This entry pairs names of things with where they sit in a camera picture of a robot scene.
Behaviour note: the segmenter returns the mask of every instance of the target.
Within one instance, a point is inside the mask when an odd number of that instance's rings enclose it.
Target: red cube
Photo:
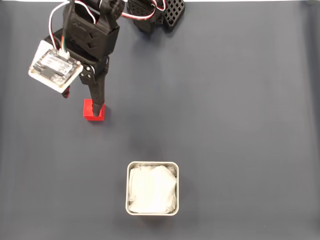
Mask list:
[[[94,116],[92,109],[92,99],[85,99],[83,105],[83,116],[88,121],[104,121],[105,120],[105,104],[103,104],[99,116]]]

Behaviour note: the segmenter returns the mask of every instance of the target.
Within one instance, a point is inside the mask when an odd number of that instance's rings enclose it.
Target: white tissue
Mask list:
[[[176,209],[175,169],[136,166],[130,170],[129,209],[139,214],[168,214]]]

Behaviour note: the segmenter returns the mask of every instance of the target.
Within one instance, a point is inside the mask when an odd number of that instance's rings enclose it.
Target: white wire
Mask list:
[[[163,8],[160,8],[160,7],[156,7],[157,9],[159,9],[161,12],[163,12],[164,10],[166,10],[166,0],[162,0],[163,2]]]
[[[93,19],[93,23],[96,24],[96,18],[93,16],[93,14],[91,13],[91,11],[89,10],[88,6],[85,5],[82,1],[79,1],[79,0],[75,0],[74,1],[76,4],[80,4],[82,6],[85,7],[85,9],[87,10],[88,14],[92,17]],[[52,44],[54,46],[55,49],[57,49],[57,45],[56,45],[56,42],[55,42],[55,39],[54,39],[54,34],[52,32],[52,16],[54,15],[55,11],[58,10],[59,8],[61,8],[62,6],[64,5],[67,5],[68,3],[70,3],[70,1],[64,1],[62,3],[60,3],[58,6],[56,6],[52,12],[50,13],[50,16],[49,16],[49,34],[50,34],[50,37],[51,37],[51,40],[52,40]]]

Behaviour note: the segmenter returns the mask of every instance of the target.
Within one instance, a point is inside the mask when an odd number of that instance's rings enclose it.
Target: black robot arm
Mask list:
[[[96,19],[93,23],[86,9],[72,0],[63,11],[63,28],[56,31],[54,39],[58,48],[64,37],[65,50],[83,65],[80,80],[88,85],[93,115],[98,116],[105,102],[105,77],[109,70],[109,54],[114,51],[119,33],[117,19],[125,8],[123,0],[85,0],[88,6],[99,14],[92,12]],[[70,88],[62,94],[69,96]]]

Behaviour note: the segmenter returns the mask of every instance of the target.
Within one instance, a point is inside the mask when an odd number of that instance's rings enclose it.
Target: wire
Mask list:
[[[75,0],[74,1],[76,4],[80,4],[82,6],[85,7],[85,9],[87,10],[88,14],[92,17],[92,20],[93,20],[93,24],[96,24],[96,19],[95,17],[93,16],[93,14],[91,13],[91,11],[89,10],[88,6],[85,5],[82,1],[79,1],[79,0]],[[49,34],[50,34],[50,37],[51,37],[51,41],[52,41],[52,44],[53,44],[53,47],[55,49],[57,49],[57,46],[56,46],[56,42],[55,42],[55,39],[54,39],[54,34],[53,34],[53,31],[52,31],[52,16],[54,15],[55,11],[57,11],[59,8],[61,8],[62,6],[64,5],[67,5],[68,3],[70,3],[70,1],[64,1],[62,3],[60,3],[58,6],[56,6],[52,12],[50,13],[50,16],[49,16]]]
[[[163,2],[163,8],[158,6],[156,8],[163,12],[167,8],[167,3],[166,3],[166,0],[162,0],[162,2]]]
[[[129,14],[126,12],[121,13],[121,16],[125,17],[125,18],[129,18],[129,19],[133,19],[133,20],[148,20],[148,19],[152,18],[152,16],[155,14],[156,8],[158,8],[156,0],[152,0],[152,3],[155,6],[155,8],[154,8],[153,12],[147,16],[136,16],[136,15],[132,15],[132,14]]]

